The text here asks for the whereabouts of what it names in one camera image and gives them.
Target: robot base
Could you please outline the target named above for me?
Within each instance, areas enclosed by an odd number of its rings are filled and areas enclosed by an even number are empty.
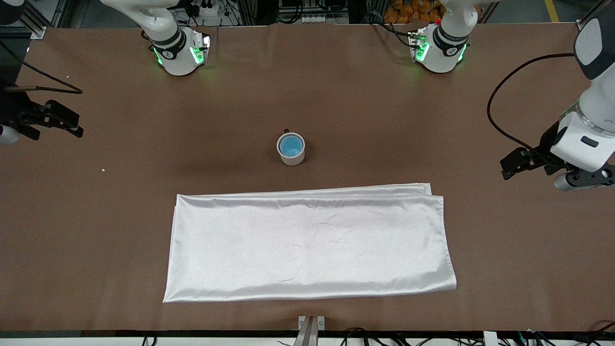
[[[158,63],[174,76],[185,76],[194,71],[199,65],[206,65],[210,45],[208,35],[203,35],[188,27],[182,27],[181,30],[186,33],[188,39],[184,48],[177,53],[175,59],[167,59],[162,54],[154,51],[158,57]]]
[[[457,63],[463,59],[467,45],[458,50],[456,54],[447,57],[442,50],[433,44],[434,31],[437,27],[436,24],[430,24],[427,28],[420,29],[416,36],[410,37],[410,44],[419,46],[418,48],[410,48],[410,54],[414,62],[423,64],[429,71],[446,73],[455,68]]]

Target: white cloth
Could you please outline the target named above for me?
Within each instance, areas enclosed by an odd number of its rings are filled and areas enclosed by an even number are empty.
[[[177,196],[163,302],[455,289],[428,184]]]

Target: brown tabletop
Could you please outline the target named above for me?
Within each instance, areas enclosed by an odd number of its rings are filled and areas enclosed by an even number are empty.
[[[573,24],[479,25],[453,72],[412,65],[372,26],[212,33],[209,66],[177,78],[139,30],[50,30],[28,61],[83,88],[31,92],[81,115],[0,148],[0,329],[588,330],[613,318],[611,189],[564,193],[542,170],[503,181],[516,144],[488,123],[497,83],[570,52]],[[23,69],[20,85],[52,81]],[[573,58],[506,84],[497,122],[537,144],[589,86]],[[307,140],[280,162],[285,128]],[[406,297],[162,304],[175,195],[430,182],[445,197],[458,288]]]

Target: yellow floor stripe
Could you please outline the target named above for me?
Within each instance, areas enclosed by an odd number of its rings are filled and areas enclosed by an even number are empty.
[[[559,22],[560,18],[557,17],[557,11],[555,10],[555,5],[553,5],[553,0],[544,0],[544,4],[547,6],[547,11],[549,12],[549,18],[551,18],[551,22]]]

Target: folded white towel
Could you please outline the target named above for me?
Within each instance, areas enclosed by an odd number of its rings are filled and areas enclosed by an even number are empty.
[[[177,196],[164,302],[455,289],[428,185]]]

